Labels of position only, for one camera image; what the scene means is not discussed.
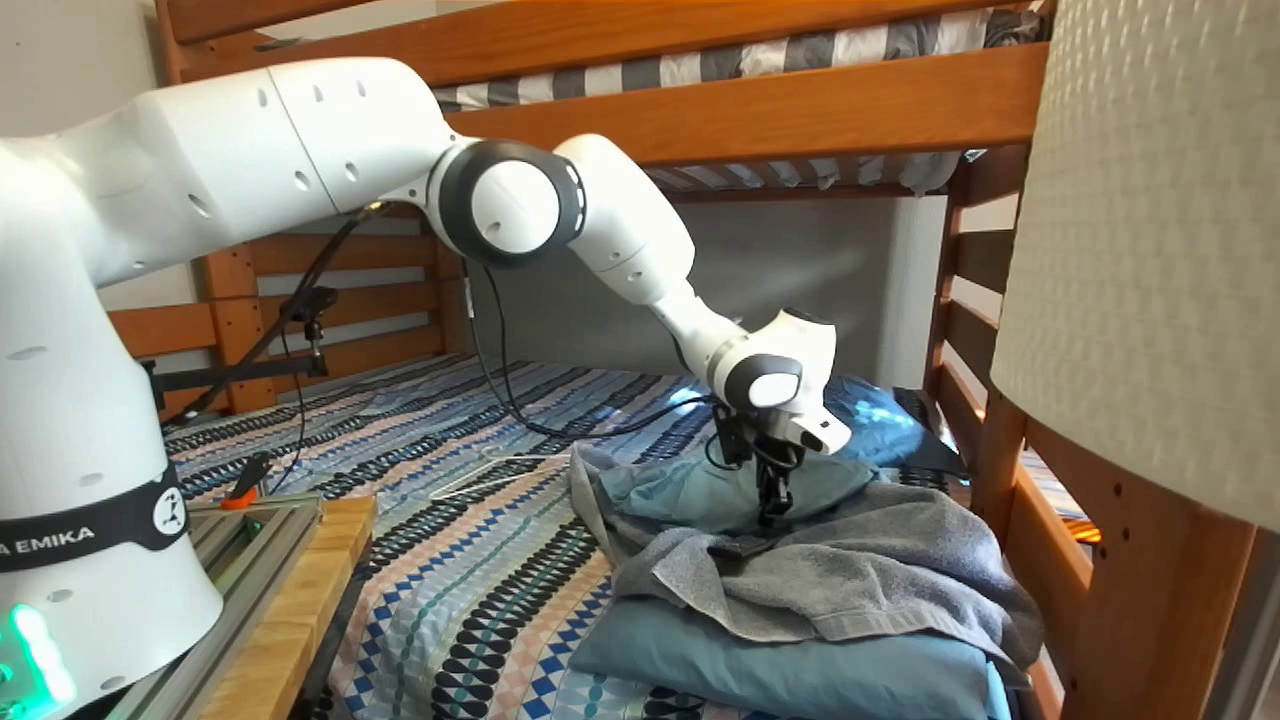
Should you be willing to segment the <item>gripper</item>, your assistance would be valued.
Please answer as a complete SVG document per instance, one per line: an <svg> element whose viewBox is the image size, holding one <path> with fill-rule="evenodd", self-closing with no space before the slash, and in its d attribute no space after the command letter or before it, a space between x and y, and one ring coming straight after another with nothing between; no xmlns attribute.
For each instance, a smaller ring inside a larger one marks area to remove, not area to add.
<svg viewBox="0 0 1280 720"><path fill-rule="evenodd" d="M748 439L751 460L755 468L758 492L758 524L772 529L794 506L790 489L790 475L797 470L806 450L786 439L754 434ZM746 562L777 544L776 537L759 536L713 536L707 552L717 560Z"/></svg>

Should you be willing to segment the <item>blue towel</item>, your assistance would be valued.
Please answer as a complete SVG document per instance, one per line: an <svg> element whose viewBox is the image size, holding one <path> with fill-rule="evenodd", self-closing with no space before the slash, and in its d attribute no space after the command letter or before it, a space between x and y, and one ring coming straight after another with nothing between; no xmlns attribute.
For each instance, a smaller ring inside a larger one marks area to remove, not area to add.
<svg viewBox="0 0 1280 720"><path fill-rule="evenodd" d="M878 468L856 459L817 456L788 477L792 505L781 516L764 519L756 487L758 468L712 461L704 454L618 465L593 477L602 507L617 516L659 528L691 527L712 534L754 534L767 527L794 527L835 510L882 479Z"/></svg>

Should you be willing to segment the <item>grey towel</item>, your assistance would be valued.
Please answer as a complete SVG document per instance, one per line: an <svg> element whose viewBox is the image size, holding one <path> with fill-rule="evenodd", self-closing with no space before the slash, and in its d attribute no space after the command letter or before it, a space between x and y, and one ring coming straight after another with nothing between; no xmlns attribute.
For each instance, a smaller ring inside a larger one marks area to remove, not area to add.
<svg viewBox="0 0 1280 720"><path fill-rule="evenodd" d="M713 559L713 536L659 528L602 507L593 477L630 465L576 445L567 466L575 512L599 541L620 597L653 597L756 643L932 633L1024 673L1041 655L1041 612L1014 579L992 530L936 489L881 480L815 519L759 530L774 548L746 562Z"/></svg>

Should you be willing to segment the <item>wooden bunk bed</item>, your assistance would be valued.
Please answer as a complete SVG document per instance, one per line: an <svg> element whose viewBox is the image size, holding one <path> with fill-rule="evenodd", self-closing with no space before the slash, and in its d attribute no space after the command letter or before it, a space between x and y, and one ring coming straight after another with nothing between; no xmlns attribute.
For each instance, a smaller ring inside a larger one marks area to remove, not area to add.
<svg viewBox="0 0 1280 720"><path fill-rule="evenodd" d="M371 0L151 0L169 85L284 61L388 56L434 88L712 50L818 31L991 9L997 0L511 0L271 49L266 26ZM961 277L1007 291L1014 231L963 232L964 208L1024 193L1053 49L1039 41L947 56L713 79L451 113L468 136L549 149L604 135L641 167L991 149L948 193L924 398L975 482L975 507L1048 619L1032 666L1041 720L1210 720L1261 556L1260 528L1162 489L989 379L996 320L959 302Z"/></svg>

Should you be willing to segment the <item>shiny blue pillow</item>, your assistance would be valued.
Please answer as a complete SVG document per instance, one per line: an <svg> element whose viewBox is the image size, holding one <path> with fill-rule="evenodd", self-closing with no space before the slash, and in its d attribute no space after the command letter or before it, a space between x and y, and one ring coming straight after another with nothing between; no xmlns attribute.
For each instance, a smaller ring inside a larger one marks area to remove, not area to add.
<svg viewBox="0 0 1280 720"><path fill-rule="evenodd" d="M922 428L882 389L854 375L837 375L824 388L824 406L850 430L835 456L874 468L899 469L916 448Z"/></svg>

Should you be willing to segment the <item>black flat object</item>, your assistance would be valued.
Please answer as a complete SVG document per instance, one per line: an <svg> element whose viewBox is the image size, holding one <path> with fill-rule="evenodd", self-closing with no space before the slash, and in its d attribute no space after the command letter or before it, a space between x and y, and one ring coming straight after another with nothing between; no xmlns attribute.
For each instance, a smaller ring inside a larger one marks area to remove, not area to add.
<svg viewBox="0 0 1280 720"><path fill-rule="evenodd" d="M942 423L940 413L931 404L931 397L923 389L909 389L893 387L895 402L922 428L922 438L900 464L901 470L915 474L922 479L927 473L940 479L950 477L961 483L968 483L970 477L960 454L951 448L942 438Z"/></svg>

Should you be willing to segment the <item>white clothes hanger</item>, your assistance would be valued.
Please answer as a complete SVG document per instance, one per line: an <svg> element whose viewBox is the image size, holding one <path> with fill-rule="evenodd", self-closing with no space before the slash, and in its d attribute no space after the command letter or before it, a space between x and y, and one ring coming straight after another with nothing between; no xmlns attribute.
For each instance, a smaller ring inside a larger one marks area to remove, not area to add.
<svg viewBox="0 0 1280 720"><path fill-rule="evenodd" d="M494 454L485 451L484 462L462 475L456 477L433 489L430 502L442 502L475 489L504 486L526 477L535 477L553 469L556 462L570 457L568 451L556 454Z"/></svg>

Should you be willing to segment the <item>patterned bedspread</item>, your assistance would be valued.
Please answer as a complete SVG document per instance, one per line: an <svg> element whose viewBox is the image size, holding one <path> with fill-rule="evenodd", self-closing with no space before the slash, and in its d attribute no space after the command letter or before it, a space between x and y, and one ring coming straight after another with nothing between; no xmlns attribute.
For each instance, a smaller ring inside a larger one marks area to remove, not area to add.
<svg viewBox="0 0 1280 720"><path fill-rule="evenodd" d="M539 421L588 433L623 464L718 454L704 389L682 375L545 363L509 369ZM579 673L570 656L609 605L613 568L575 512L568 460L442 502L438 486L494 454L571 454L492 396L470 356L442 356L316 392L298 407L172 432L183 495L215 500L247 457L276 495L378 502L364 588L328 674L353 720L794 720ZM1012 720L1032 720L1027 670L995 665Z"/></svg>

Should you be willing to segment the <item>mattress with striped sheet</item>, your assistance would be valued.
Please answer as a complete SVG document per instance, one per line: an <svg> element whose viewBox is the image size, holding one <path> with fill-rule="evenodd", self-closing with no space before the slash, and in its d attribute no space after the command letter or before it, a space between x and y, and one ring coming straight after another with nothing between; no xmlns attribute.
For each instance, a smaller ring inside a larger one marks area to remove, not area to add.
<svg viewBox="0 0 1280 720"><path fill-rule="evenodd" d="M1046 41L1051 15L1012 6L920 15L887 24L792 35L691 53L643 56L594 67L435 87L445 114L595 97L650 88L704 85L832 67L856 67L918 56ZM648 168L657 187L676 193L762 188L872 187L892 184L916 197L945 190L963 160L978 150Z"/></svg>

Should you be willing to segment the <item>white lamp shade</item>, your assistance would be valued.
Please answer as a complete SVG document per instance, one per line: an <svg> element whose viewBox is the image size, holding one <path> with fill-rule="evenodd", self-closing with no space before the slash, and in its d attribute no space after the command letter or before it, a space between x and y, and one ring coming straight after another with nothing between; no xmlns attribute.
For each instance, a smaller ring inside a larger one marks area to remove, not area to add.
<svg viewBox="0 0 1280 720"><path fill-rule="evenodd" d="M1280 534L1280 0L1060 0L991 378Z"/></svg>

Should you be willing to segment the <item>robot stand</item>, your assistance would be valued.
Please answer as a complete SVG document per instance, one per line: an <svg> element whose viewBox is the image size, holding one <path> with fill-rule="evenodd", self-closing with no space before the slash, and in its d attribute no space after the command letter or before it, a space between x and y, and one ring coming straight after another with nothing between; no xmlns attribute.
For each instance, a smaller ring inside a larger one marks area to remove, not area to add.
<svg viewBox="0 0 1280 720"><path fill-rule="evenodd" d="M186 656L116 692L100 720L288 720L337 652L378 502L305 493L189 510L221 618Z"/></svg>

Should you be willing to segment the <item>orange clamp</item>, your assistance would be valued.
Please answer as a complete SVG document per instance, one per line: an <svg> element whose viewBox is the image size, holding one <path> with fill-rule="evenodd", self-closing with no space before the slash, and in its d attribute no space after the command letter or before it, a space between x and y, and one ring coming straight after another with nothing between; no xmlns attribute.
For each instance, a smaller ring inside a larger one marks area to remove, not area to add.
<svg viewBox="0 0 1280 720"><path fill-rule="evenodd" d="M271 469L273 459L269 454L250 455L236 483L223 496L218 507L224 511L246 510L265 497L268 495L265 482Z"/></svg>

